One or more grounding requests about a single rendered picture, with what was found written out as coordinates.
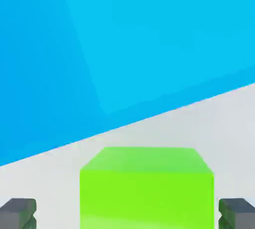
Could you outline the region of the small green cube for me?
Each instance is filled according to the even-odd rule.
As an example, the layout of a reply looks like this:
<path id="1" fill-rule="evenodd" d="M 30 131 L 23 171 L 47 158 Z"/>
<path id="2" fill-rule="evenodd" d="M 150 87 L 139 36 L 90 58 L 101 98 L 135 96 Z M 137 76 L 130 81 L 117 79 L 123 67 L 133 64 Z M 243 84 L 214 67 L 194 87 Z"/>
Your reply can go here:
<path id="1" fill-rule="evenodd" d="M 214 229 L 214 174 L 192 148 L 105 147 L 80 170 L 80 229 Z"/>

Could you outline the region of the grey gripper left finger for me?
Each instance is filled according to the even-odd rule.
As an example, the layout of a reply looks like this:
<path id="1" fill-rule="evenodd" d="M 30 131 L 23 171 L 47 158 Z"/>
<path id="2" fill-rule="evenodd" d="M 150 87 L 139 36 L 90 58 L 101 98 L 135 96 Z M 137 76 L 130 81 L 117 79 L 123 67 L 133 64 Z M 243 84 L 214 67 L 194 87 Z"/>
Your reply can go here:
<path id="1" fill-rule="evenodd" d="M 36 200 L 11 198 L 0 207 L 0 229 L 36 229 Z"/>

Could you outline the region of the large blue box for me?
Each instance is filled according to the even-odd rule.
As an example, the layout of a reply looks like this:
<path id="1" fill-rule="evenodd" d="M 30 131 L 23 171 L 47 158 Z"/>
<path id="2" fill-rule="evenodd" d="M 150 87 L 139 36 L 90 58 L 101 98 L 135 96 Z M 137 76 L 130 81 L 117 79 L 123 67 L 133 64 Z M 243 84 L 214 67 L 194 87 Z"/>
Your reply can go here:
<path id="1" fill-rule="evenodd" d="M 0 0 L 0 166 L 255 82 L 255 0 Z"/>

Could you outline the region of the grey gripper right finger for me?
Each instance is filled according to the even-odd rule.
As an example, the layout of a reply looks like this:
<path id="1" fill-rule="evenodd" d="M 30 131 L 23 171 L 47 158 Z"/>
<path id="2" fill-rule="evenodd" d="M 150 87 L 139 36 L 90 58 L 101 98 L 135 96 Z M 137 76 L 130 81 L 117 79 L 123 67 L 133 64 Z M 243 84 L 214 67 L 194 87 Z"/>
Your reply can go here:
<path id="1" fill-rule="evenodd" d="M 255 229 L 255 207 L 243 198 L 219 200 L 218 229 Z"/>

